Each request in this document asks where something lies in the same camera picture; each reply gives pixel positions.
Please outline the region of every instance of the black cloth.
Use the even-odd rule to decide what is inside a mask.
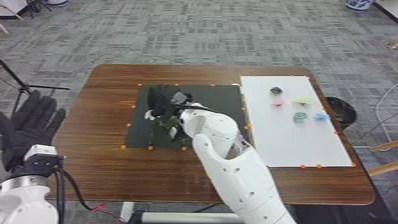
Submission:
[[[1,163],[5,171],[23,164],[23,156],[32,145],[51,145],[65,110],[56,101],[33,91],[10,119],[0,112]]]

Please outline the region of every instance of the chair leg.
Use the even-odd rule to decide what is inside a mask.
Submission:
[[[3,30],[3,33],[7,33],[9,34],[9,31],[7,31],[7,29],[5,29],[5,27],[3,27],[3,24],[0,23],[0,29]]]
[[[19,16],[17,13],[12,11],[12,9],[10,9],[5,5],[0,5],[0,7],[3,7],[3,8],[9,10],[9,12],[12,13],[12,15],[16,16],[16,18],[17,18],[19,20],[23,20],[21,16]]]
[[[378,174],[383,174],[387,173],[389,171],[396,170],[398,169],[398,161],[378,166],[376,168],[369,169],[367,173],[369,173],[369,176],[376,176]]]
[[[383,149],[387,149],[387,148],[394,148],[394,147],[398,147],[398,141],[392,141],[392,142],[389,142],[389,143],[385,143],[385,144],[382,144],[382,145],[371,147],[371,148],[369,148],[369,151],[371,151],[371,152],[376,152],[376,151],[380,151],[380,150],[383,150]]]

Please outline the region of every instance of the colorful object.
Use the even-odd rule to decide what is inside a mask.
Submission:
[[[273,106],[277,106],[277,107],[280,107],[280,106],[282,106],[282,104],[284,104],[282,99],[275,99],[275,101],[273,101],[271,105],[273,105]]]
[[[311,98],[305,97],[305,96],[296,97],[296,98],[293,99],[293,102],[298,103],[298,104],[302,104],[302,105],[309,105],[309,104],[312,104],[312,100],[311,100]]]
[[[293,116],[293,121],[296,123],[302,123],[305,119],[307,119],[307,114],[303,112],[296,112]]]
[[[325,121],[325,120],[328,120],[328,119],[330,119],[330,117],[328,117],[327,114],[321,114],[321,113],[314,114],[314,120],[316,120],[316,121]]]
[[[280,95],[282,94],[282,89],[279,87],[273,87],[270,89],[270,92],[271,92],[273,95]]]

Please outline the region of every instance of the gray carpet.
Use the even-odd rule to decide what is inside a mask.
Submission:
[[[357,109],[359,120],[346,130],[355,140],[376,125],[375,104],[398,82],[398,51],[383,46],[398,38],[398,26],[375,8],[357,13],[343,2],[72,0],[35,19],[24,16],[24,21],[1,21],[10,35],[0,33],[0,56],[30,83],[71,87],[55,94],[65,108],[88,71],[103,63],[300,65],[312,71],[325,95]],[[3,72],[0,77],[9,81]],[[14,96],[16,90],[0,82],[1,111],[10,111]],[[383,118],[396,113],[396,97],[394,91],[380,107]],[[396,124],[398,117],[387,121],[394,140]],[[383,142],[378,128],[357,144]],[[357,151],[367,168],[398,159],[396,150]],[[385,192],[398,184],[398,171],[373,180]],[[398,216],[398,188],[383,198]],[[74,203],[69,211],[71,223],[101,220]]]

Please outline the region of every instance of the white paper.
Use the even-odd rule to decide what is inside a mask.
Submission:
[[[279,97],[271,87],[282,89]],[[330,120],[316,121],[314,114],[325,113],[321,102],[305,76],[241,76],[241,91],[252,124],[255,150],[270,167],[351,166]],[[311,99],[309,106],[293,102],[296,97]],[[275,99],[284,104],[273,106]],[[302,123],[293,121],[296,112],[307,114]]]

